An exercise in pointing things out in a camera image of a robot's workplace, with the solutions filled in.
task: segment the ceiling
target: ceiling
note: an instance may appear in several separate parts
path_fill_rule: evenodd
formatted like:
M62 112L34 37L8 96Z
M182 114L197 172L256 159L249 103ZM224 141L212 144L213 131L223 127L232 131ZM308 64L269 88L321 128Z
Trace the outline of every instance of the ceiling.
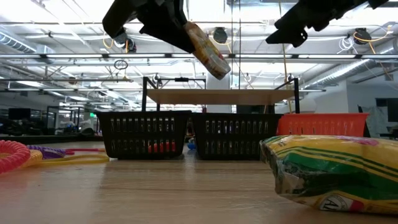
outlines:
M112 0L44 0L40 7L35 0L3 1L0 8L0 31L8 32L23 43L37 48L45 45L57 54L105 54L107 52L124 53L123 49L112 44L111 39L104 33L101 25L102 18L106 14ZM281 45L269 45L264 39L275 31L274 22L280 17L278 1L271 0L265 4L255 3L230 6L230 1L214 0L184 0L184 11L187 19L199 25L205 32L211 34L215 27L224 27L229 37L230 45L213 43L222 54L282 54ZM286 13L295 1L282 1L282 14ZM348 33L352 34L357 27L365 27L373 39L384 37L387 30L389 34L382 40L375 42L377 49L381 45L396 36L397 8L381 7L372 10L366 6L347 13L338 21L331 21L330 26L321 32L308 30L309 39L300 47L293 48L286 45L287 54L355 54L352 46L343 43ZM155 39L148 35L141 35L139 30L142 24L132 21L125 25L127 33L134 39L137 45L137 53L184 53L184 51ZM349 45L349 50L343 50L342 44ZM353 45L355 50L361 53L369 53L368 45ZM0 44L0 53L18 54L6 45ZM142 88L142 76L158 74L162 78L196 77L205 78L207 71L204 66L194 58L151 58L130 59L126 70L117 71L113 67L115 60L67 60L57 59L52 65L37 63L34 60L8 60L3 62L4 69L10 67L23 69L15 73L2 73L3 78L38 78L45 74L51 74L51 78L116 78L126 76L134 82L109 82L107 80L97 82L68 83L49 82L47 86L57 88ZM342 61L288 61L287 73L300 77L302 82L309 82L317 75L337 66ZM283 60L246 60L241 62L230 61L233 67L234 77L231 86L239 86L236 78L243 73L247 78L241 78L243 88L275 88L284 82L285 67ZM174 83L170 82L165 88L199 88L194 82ZM13 83L13 87L21 86L21 83ZM140 103L140 93L136 91L117 93L125 99ZM94 93L86 97L96 101L104 101Z

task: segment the desk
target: desk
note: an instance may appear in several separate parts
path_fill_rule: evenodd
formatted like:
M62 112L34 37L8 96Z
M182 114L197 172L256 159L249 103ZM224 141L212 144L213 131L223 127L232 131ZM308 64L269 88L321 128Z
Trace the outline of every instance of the desk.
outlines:
M62 144L49 146L66 147ZM103 147L100 142L68 147ZM1 223L397 223L320 212L274 193L261 162L111 161L0 175Z

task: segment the red coiled cord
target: red coiled cord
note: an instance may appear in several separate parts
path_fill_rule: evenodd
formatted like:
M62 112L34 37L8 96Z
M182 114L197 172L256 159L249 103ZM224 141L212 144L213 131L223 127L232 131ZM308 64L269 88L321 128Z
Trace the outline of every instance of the red coiled cord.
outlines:
M0 159L0 174L20 167L30 158L30 150L25 145L14 141L0 141L0 153L10 154Z

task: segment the wooden shelf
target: wooden shelf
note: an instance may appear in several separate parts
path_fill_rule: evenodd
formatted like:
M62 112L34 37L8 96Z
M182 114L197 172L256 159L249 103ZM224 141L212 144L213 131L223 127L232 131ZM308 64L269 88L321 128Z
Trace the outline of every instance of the wooden shelf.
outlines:
M293 96L293 90L148 90L156 103L172 105L273 105Z

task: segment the blue object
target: blue object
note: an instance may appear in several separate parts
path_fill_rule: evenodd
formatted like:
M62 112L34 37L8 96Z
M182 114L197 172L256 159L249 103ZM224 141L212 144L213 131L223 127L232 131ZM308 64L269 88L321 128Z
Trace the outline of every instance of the blue object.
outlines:
M197 148L197 146L195 145L195 143L190 142L190 143L188 143L188 148L189 148L189 150L194 150Z

